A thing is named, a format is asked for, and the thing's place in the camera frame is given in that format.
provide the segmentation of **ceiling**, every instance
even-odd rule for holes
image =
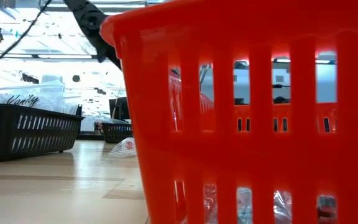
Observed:
[[[0,28],[4,40],[0,43],[0,54],[30,26],[45,1],[1,0],[0,5],[2,3],[3,6],[0,6]],[[91,2],[104,13],[113,16],[163,1]],[[95,104],[95,108],[99,108],[99,104],[106,107],[106,100],[109,98],[126,96],[122,72],[108,60],[98,63],[96,59],[92,59],[96,51],[80,31],[73,14],[63,1],[54,0],[49,6],[28,35],[9,52],[10,56],[0,60],[0,87],[21,85],[23,73],[40,81],[43,75],[56,75],[63,77],[68,91],[81,94],[84,100]],[[33,58],[31,55],[38,55],[40,58]],[[74,75],[79,75],[81,81],[74,82]],[[98,89],[102,89],[105,95],[98,93]]]

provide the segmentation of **basket slot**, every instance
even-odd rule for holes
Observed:
[[[246,131],[249,132],[251,127],[251,120],[249,118],[246,119]]]
[[[64,137],[63,136],[60,136],[59,147],[64,147]]]
[[[51,136],[48,143],[48,149],[53,148],[55,144],[55,136]]]
[[[172,91],[172,106],[173,106],[173,130],[182,130],[183,129],[183,120],[182,120],[182,109],[181,109],[181,86],[179,81],[176,78],[170,79],[171,84],[170,88]]]
[[[200,132],[200,66],[195,52],[181,53],[181,94],[183,98],[183,128],[186,132]]]
[[[67,127],[67,120],[63,120],[62,130],[66,131],[66,127]]]
[[[53,127],[53,121],[55,120],[54,118],[47,118],[48,119],[48,127]]]
[[[324,131],[325,131],[326,133],[329,133],[329,132],[330,132],[329,119],[328,119],[328,118],[324,118],[323,121],[324,121]]]
[[[27,139],[27,142],[23,145],[23,151],[27,152],[30,150],[30,144],[31,144],[31,137]]]
[[[41,118],[42,121],[41,121],[41,127],[40,129],[43,129],[44,128],[44,125],[45,125],[45,118]]]
[[[42,118],[39,116],[38,117],[38,122],[37,122],[37,125],[36,125],[36,129],[38,130],[38,129],[40,129],[40,125],[42,124]]]
[[[42,136],[38,150],[43,150],[44,144],[45,144],[45,136]]]
[[[288,122],[286,118],[283,118],[283,131],[284,132],[288,131]]]
[[[183,220],[186,217],[185,187],[183,181],[174,181],[176,198],[176,219]]]
[[[28,125],[27,125],[26,129],[30,129],[32,122],[33,122],[33,117],[29,116],[29,122],[28,122]]]
[[[70,121],[70,131],[74,131],[75,129],[75,123],[74,121]]]
[[[273,119],[273,125],[274,125],[274,131],[277,132],[278,131],[278,121],[277,118]]]
[[[21,126],[21,129],[25,129],[25,125],[27,124],[27,122],[28,122],[28,119],[29,119],[29,117],[27,116],[27,115],[23,115],[23,125]]]
[[[53,147],[54,148],[59,147],[59,136],[55,136],[55,142],[53,144]]]
[[[36,150],[36,147],[37,147],[36,142],[38,141],[38,139],[39,139],[39,137],[32,138],[32,144],[31,144],[31,147],[30,147],[31,151]]]
[[[70,130],[70,121],[67,121],[67,123],[66,123],[66,128],[65,128],[67,131],[69,131]]]
[[[50,126],[50,118],[46,117],[45,118],[45,127],[48,128]]]
[[[23,138],[23,141],[21,142],[21,145],[19,146],[19,152],[25,152],[26,151],[26,145],[27,145],[28,137],[25,136]]]
[[[22,145],[22,137],[20,137],[19,138],[19,140],[17,141],[17,144],[16,144],[16,146],[15,146],[15,148],[14,148],[14,152],[16,153],[16,152],[19,152],[19,149],[21,148],[21,145]]]
[[[250,188],[237,188],[237,216],[241,223],[252,223],[252,191]]]
[[[41,137],[36,137],[36,138],[34,139],[34,145],[32,146],[32,147],[33,147],[33,150],[35,150],[35,151],[38,151],[38,150],[39,150],[40,141],[41,141]]]
[[[50,147],[51,140],[52,140],[52,137],[51,137],[51,136],[47,136],[47,138],[46,138],[46,140],[45,140],[44,149],[48,149],[48,148]]]
[[[242,128],[243,128],[241,118],[237,120],[237,127],[238,127],[239,132],[241,132],[241,131],[242,131]]]
[[[48,144],[48,136],[42,137],[42,144],[41,144],[41,150],[45,150],[46,145]]]
[[[336,199],[332,196],[320,195],[317,199],[318,217],[335,220],[337,217]]]

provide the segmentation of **black cable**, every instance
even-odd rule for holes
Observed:
[[[19,39],[17,41],[15,41],[11,46],[9,46],[1,55],[0,55],[0,59],[2,59],[6,54],[8,54],[13,48],[15,48],[19,42],[29,33],[29,31],[31,30],[31,28],[35,25],[35,23],[37,22],[38,18],[41,16],[41,14],[43,12],[45,12],[46,8],[48,7],[48,5],[52,2],[52,0],[47,0],[47,2],[45,3],[45,5],[40,9],[40,11],[38,12],[37,16],[35,17],[35,19],[31,22],[30,26],[27,28],[27,30],[24,31],[24,33],[19,37]]]

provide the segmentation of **ceiling light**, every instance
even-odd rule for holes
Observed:
[[[98,8],[143,8],[141,4],[95,4]],[[48,7],[67,7],[66,4],[49,4]]]
[[[278,63],[290,63],[291,62],[291,60],[290,59],[277,59],[276,60],[276,62],[278,62]]]
[[[92,59],[92,55],[38,55],[39,58]]]
[[[4,56],[4,58],[32,58],[32,55],[29,55],[29,54],[6,54]]]
[[[316,60],[316,63],[330,63],[330,60]]]
[[[121,14],[121,12],[105,12],[105,14],[109,15],[109,16],[115,16],[115,15]]]

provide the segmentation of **fluorescent light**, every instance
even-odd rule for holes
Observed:
[[[277,59],[277,62],[279,62],[279,63],[290,63],[291,60],[290,59]]]
[[[80,86],[66,86],[66,89],[70,89],[70,90],[95,90],[94,87],[80,87]]]
[[[29,55],[29,54],[6,54],[4,56],[4,58],[32,58],[32,55]]]
[[[330,60],[316,60],[316,63],[329,63]]]
[[[92,55],[38,55],[39,58],[92,59]]]
[[[115,15],[121,14],[121,12],[105,12],[105,14],[109,15],[109,16],[115,16]]]
[[[143,8],[141,4],[95,4],[98,8]],[[49,4],[48,7],[67,7],[66,4]]]
[[[276,60],[276,62],[278,63],[290,63],[291,60],[290,59],[285,59],[285,58],[279,58]],[[331,62],[330,60],[316,60],[316,63],[329,63]]]

